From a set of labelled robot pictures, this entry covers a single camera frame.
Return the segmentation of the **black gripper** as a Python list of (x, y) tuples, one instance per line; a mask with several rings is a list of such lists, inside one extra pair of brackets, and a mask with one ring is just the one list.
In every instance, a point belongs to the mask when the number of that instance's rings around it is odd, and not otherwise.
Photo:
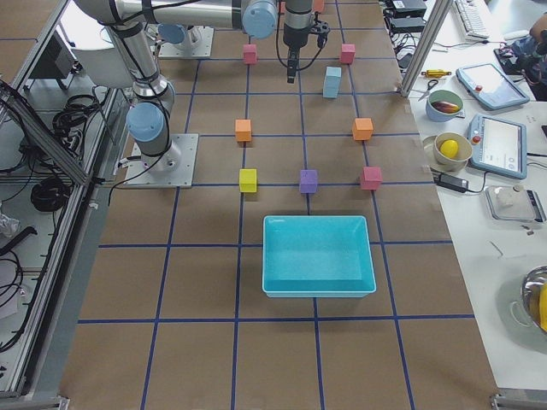
[(284, 24), (283, 41), (288, 48), (286, 72), (287, 82), (293, 84), (299, 68), (299, 51), (307, 45), (309, 25), (294, 27)]

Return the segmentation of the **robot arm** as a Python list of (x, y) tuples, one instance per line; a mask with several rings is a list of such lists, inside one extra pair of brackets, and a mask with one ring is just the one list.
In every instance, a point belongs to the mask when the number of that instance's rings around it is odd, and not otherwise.
[(292, 84), (297, 73), (311, 66), (300, 63), (301, 49), (315, 36), (322, 50), (330, 32), (319, 20), (311, 1), (143, 1), (148, 22), (190, 26), (231, 27), (255, 39), (282, 36), (287, 57), (277, 56)]
[(126, 114), (126, 128), (140, 149), (143, 169), (132, 177), (127, 175), (126, 181), (163, 187), (166, 179), (174, 176), (181, 159), (170, 133), (174, 88), (160, 74), (144, 24), (138, 17), (124, 21), (115, 1), (78, 1), (76, 5), (106, 27), (132, 76), (135, 103)]

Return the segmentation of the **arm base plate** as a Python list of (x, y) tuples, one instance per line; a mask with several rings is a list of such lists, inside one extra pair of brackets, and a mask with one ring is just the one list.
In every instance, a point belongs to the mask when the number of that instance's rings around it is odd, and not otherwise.
[(162, 59), (210, 58), (214, 28), (210, 26), (181, 26), (160, 24), (157, 28), (162, 45)]
[(126, 168), (125, 185), (134, 188), (191, 188), (199, 135), (197, 133), (171, 134), (171, 147), (157, 164), (150, 170), (156, 159), (142, 156), (136, 143), (132, 147), (132, 155), (139, 156), (136, 161), (130, 161)]

